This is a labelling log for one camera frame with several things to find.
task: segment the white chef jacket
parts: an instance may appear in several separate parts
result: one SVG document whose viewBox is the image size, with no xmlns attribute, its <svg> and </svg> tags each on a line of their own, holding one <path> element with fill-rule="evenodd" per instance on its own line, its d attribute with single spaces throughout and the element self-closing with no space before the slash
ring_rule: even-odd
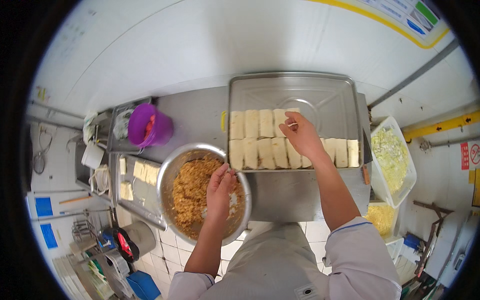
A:
<svg viewBox="0 0 480 300">
<path fill-rule="evenodd" d="M 325 250 L 325 265 L 332 267 L 328 276 L 318 270 L 298 223 L 273 224 L 245 240 L 218 283 L 209 274 L 177 272 L 168 298 L 400 299 L 402 289 L 395 266 L 371 222 L 356 217 L 335 229 L 328 236 Z"/>
</svg>

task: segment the purple bucket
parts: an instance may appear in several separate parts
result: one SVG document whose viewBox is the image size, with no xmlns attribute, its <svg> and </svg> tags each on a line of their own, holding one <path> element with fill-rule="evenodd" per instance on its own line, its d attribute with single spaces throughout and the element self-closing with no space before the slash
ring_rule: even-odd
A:
<svg viewBox="0 0 480 300">
<path fill-rule="evenodd" d="M 150 116 L 155 115 L 155 123 L 147 139 L 144 140 Z M 165 145 L 173 135 L 172 119 L 161 113 L 149 103 L 142 103 L 135 108 L 128 122 L 128 139 L 130 143 L 141 148 L 153 145 Z"/>
</svg>

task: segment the yellow handle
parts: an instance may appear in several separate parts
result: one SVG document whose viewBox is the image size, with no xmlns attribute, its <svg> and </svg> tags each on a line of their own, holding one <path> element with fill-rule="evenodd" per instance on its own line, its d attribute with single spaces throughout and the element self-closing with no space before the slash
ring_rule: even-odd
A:
<svg viewBox="0 0 480 300">
<path fill-rule="evenodd" d="M 222 111 L 222 116 L 220 117 L 221 118 L 220 127 L 222 128 L 222 132 L 225 132 L 225 116 L 226 115 L 227 115 L 227 111 L 226 110 Z"/>
</svg>

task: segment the no smoking sign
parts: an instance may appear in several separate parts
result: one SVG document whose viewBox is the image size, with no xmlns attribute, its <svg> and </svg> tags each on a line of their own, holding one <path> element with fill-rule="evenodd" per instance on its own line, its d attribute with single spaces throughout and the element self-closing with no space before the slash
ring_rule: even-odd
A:
<svg viewBox="0 0 480 300">
<path fill-rule="evenodd" d="M 462 170 L 474 170 L 480 163 L 479 141 L 460 144 Z"/>
<path fill-rule="evenodd" d="M 470 159 L 473 164 L 478 164 L 480 161 L 480 147 L 478 144 L 473 144 L 470 148 Z"/>
</svg>

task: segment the person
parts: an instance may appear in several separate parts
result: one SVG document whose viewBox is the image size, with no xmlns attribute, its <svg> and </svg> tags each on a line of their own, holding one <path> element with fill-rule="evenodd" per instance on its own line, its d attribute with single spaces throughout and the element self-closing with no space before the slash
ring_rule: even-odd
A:
<svg viewBox="0 0 480 300">
<path fill-rule="evenodd" d="M 327 276 L 318 270 L 298 223 L 271 223 L 252 230 L 231 259 L 223 279 L 215 283 L 228 217 L 228 191 L 236 180 L 225 163 L 210 179 L 205 222 L 184 272 L 177 272 L 172 279 L 169 299 L 400 298 L 401 286 L 385 243 L 373 224 L 361 217 L 315 127 L 297 112 L 285 115 L 281 131 L 315 170 L 322 211 L 331 230 L 324 263 L 332 267 L 332 273 Z"/>
</svg>

